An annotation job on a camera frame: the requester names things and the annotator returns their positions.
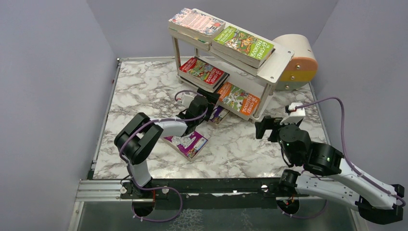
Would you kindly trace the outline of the purple cartoon book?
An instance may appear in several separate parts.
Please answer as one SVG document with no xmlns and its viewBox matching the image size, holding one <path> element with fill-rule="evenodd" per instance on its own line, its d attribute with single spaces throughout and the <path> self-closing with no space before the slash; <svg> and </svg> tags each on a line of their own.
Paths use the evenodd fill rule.
<svg viewBox="0 0 408 231">
<path fill-rule="evenodd" d="M 217 128 L 229 115 L 230 111 L 220 105 L 216 106 L 208 120 L 208 123 Z"/>
</svg>

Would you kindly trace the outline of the red bottom books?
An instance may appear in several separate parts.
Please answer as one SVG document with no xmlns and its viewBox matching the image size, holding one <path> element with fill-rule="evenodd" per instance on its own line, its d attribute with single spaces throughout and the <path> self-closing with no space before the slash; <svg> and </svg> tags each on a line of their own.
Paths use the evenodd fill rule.
<svg viewBox="0 0 408 231">
<path fill-rule="evenodd" d="M 162 140 L 191 162 L 208 143 L 208 139 L 197 131 L 183 137 L 164 137 Z"/>
</svg>

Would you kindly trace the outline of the white two-tier shelf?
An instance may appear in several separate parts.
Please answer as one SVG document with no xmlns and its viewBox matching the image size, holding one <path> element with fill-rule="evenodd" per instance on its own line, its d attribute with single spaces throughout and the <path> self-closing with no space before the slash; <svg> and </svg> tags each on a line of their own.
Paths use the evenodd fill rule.
<svg viewBox="0 0 408 231">
<path fill-rule="evenodd" d="M 226 22 L 225 28 L 228 26 L 233 26 L 239 30 L 245 31 L 250 33 L 254 36 L 257 36 L 267 42 L 270 42 L 274 45 L 275 51 L 268 57 L 268 59 L 259 67 L 260 72 L 255 77 L 247 72 L 244 72 L 223 60 L 215 57 L 210 50 L 204 51 L 199 48 L 196 48 L 180 39 L 172 37 L 173 41 L 173 48 L 174 48 L 174 56 L 176 60 L 176 69 L 177 71 L 179 68 L 190 58 L 197 57 L 202 59 L 203 61 L 227 72 L 230 74 L 229 78 L 225 81 L 230 82 L 231 84 L 247 91 L 260 99 L 260 103 L 258 108 L 255 110 L 253 115 L 249 118 L 253 122 L 256 122 L 262 116 L 265 108 L 268 106 L 274 90 L 277 86 L 277 83 L 283 73 L 284 69 L 286 68 L 287 64 L 292 59 L 294 55 L 294 51 L 289 48 L 286 48 L 276 42 L 268 40 L 264 37 L 261 37 L 257 34 L 254 34 L 248 30 L 242 29 L 238 26 L 235 26 L 229 22 Z"/>
</svg>

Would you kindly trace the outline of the pink floral book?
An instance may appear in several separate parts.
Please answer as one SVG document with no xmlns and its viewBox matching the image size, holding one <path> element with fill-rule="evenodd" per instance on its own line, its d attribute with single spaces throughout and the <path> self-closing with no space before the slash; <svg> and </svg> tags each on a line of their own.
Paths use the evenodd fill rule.
<svg viewBox="0 0 408 231">
<path fill-rule="evenodd" d="M 202 42 L 211 42 L 226 22 L 205 13 L 183 8 L 168 20 L 168 28 Z"/>
</svg>

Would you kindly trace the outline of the green 65-storey treehouse book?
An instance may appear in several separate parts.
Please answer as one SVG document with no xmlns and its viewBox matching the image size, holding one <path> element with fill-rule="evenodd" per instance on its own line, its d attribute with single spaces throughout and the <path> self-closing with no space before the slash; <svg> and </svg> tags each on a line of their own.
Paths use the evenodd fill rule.
<svg viewBox="0 0 408 231">
<path fill-rule="evenodd" d="M 212 48 L 253 68 L 259 68 L 275 51 L 272 43 L 233 26 L 213 39 Z"/>
</svg>

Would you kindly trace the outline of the orange 78-storey treehouse book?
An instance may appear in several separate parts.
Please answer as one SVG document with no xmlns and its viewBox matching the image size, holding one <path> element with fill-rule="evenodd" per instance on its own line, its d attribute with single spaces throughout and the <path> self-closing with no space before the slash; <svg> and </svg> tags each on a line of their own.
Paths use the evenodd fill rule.
<svg viewBox="0 0 408 231">
<path fill-rule="evenodd" d="M 219 105 L 245 120 L 249 120 L 260 103 L 258 97 L 230 82 L 224 83 L 217 94 Z"/>
</svg>

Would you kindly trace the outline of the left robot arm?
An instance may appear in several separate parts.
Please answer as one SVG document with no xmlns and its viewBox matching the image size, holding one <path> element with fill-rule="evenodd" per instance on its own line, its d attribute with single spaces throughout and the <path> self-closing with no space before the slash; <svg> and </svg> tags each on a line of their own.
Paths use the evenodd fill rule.
<svg viewBox="0 0 408 231">
<path fill-rule="evenodd" d="M 174 96 L 175 101 L 185 107 L 174 117 L 150 118 L 137 113 L 117 134 L 114 144 L 119 157 L 126 163 L 131 182 L 146 191 L 146 184 L 152 180 L 147 158 L 156 143 L 164 137 L 185 137 L 208 121 L 220 97 L 219 93 L 198 90 L 181 90 Z"/>
</svg>

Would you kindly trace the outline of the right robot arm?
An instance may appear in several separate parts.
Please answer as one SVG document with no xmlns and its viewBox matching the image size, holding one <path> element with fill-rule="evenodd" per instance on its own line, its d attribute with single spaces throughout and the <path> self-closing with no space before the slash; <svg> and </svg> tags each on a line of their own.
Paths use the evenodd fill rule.
<svg viewBox="0 0 408 231">
<path fill-rule="evenodd" d="M 403 206 L 397 203 L 405 189 L 399 184 L 386 184 L 357 167 L 351 168 L 344 155 L 334 147 L 311 140 L 299 123 L 284 124 L 281 117 L 264 117 L 255 123 L 255 137 L 261 139 L 271 130 L 270 142 L 277 142 L 289 167 L 331 181 L 316 180 L 292 169 L 283 171 L 277 190 L 286 195 L 308 194 L 343 204 L 372 223 L 386 225 L 402 221 Z"/>
</svg>

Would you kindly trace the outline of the red 13-storey treehouse book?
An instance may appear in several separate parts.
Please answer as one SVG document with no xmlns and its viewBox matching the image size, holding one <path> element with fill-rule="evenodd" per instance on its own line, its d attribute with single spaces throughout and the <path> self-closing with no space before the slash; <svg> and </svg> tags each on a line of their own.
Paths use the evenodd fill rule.
<svg viewBox="0 0 408 231">
<path fill-rule="evenodd" d="M 223 74 L 227 72 L 203 61 L 200 58 L 192 57 L 186 61 L 179 70 L 182 73 L 197 77 L 207 84 L 214 84 Z"/>
</svg>

